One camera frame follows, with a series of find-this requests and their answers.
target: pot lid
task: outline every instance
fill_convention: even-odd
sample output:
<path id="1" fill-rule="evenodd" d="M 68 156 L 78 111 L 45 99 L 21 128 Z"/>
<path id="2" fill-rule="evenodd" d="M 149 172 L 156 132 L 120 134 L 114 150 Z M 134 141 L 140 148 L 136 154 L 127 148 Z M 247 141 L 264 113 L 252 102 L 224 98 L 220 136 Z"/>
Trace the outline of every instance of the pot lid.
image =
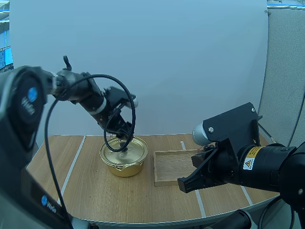
<path id="1" fill-rule="evenodd" d="M 126 140 L 117 137 L 108 140 L 108 144 L 114 149 L 119 149 L 123 144 L 125 144 L 125 142 Z M 106 144 L 103 144 L 101 148 L 102 160 L 106 164 L 114 167 L 122 167 L 135 161 L 141 163 L 146 158 L 147 153 L 147 144 L 138 137 L 133 137 L 125 152 L 113 152 L 106 146 Z"/>

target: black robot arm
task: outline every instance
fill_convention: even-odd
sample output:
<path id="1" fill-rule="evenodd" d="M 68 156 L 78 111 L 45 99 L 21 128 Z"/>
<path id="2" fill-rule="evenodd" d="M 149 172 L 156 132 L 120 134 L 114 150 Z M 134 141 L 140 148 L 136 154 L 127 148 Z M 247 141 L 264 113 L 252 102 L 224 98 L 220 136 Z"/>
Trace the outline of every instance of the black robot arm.
<path id="1" fill-rule="evenodd" d="M 73 73 L 68 58 L 64 60 L 67 67 L 57 74 L 23 66 L 0 76 L 0 195 L 42 224 L 59 229 L 71 228 L 71 215 L 63 201 L 60 206 L 25 169 L 33 156 L 47 95 L 54 95 L 55 102 L 80 103 L 104 131 L 107 128 L 109 133 L 128 139 L 133 136 L 137 105 L 135 95 L 119 80 L 102 74 Z M 112 79 L 124 91 L 110 87 L 101 92 L 93 77 Z M 123 106 L 132 108 L 132 125 L 120 115 Z"/>
<path id="2" fill-rule="evenodd" d="M 197 169 L 178 179 L 179 188 L 188 193 L 231 183 L 279 192 L 304 227 L 305 142 L 298 148 L 261 147 L 258 119 L 253 105 L 247 103 L 204 120 L 194 129 L 193 139 L 199 145 L 215 142 L 215 147 L 192 157 Z"/>

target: pot handle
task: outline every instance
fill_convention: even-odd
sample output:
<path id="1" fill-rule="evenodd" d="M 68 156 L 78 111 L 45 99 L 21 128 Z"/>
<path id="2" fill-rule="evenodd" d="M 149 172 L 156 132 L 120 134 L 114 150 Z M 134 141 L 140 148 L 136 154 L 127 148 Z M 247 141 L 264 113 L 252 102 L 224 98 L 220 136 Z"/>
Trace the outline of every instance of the pot handle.
<path id="1" fill-rule="evenodd" d="M 128 167 L 131 167 L 131 166 L 138 166 L 138 167 L 140 167 L 141 164 L 138 161 L 135 161 L 135 162 L 132 162 L 130 164 L 124 165 L 122 168 L 116 168 L 116 169 L 119 170 L 119 171 L 124 171 L 125 169 L 127 169 Z"/>

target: yellow warning sticker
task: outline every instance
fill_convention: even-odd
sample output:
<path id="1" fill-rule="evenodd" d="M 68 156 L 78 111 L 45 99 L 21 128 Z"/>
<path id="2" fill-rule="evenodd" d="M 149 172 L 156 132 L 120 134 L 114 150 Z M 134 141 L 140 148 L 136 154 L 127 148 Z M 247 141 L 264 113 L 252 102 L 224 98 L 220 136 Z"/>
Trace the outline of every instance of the yellow warning sticker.
<path id="1" fill-rule="evenodd" d="M 258 151 L 263 148 L 263 147 L 253 147 L 252 149 L 250 149 L 250 151 L 248 152 L 247 154 L 247 157 L 250 157 L 250 158 L 255 158 Z"/>
<path id="2" fill-rule="evenodd" d="M 246 158 L 244 159 L 244 166 L 243 169 L 245 170 L 252 170 L 253 165 L 254 165 L 254 160 L 255 157 L 258 153 L 258 151 L 261 149 L 262 147 L 253 147 L 247 154 Z"/>

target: robot logo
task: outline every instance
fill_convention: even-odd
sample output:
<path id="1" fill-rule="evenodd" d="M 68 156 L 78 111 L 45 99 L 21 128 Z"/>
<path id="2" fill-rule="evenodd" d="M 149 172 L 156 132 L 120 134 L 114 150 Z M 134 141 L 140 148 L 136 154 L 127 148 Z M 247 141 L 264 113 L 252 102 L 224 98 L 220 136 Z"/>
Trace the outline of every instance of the robot logo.
<path id="1" fill-rule="evenodd" d="M 41 203 L 43 206 L 46 206 L 47 205 L 47 202 L 48 202 L 48 199 L 45 195 L 42 196 L 41 198 Z"/>
<path id="2" fill-rule="evenodd" d="M 37 99 L 37 90 L 36 87 L 32 87 L 28 91 L 28 99 L 31 103 L 33 103 Z"/>

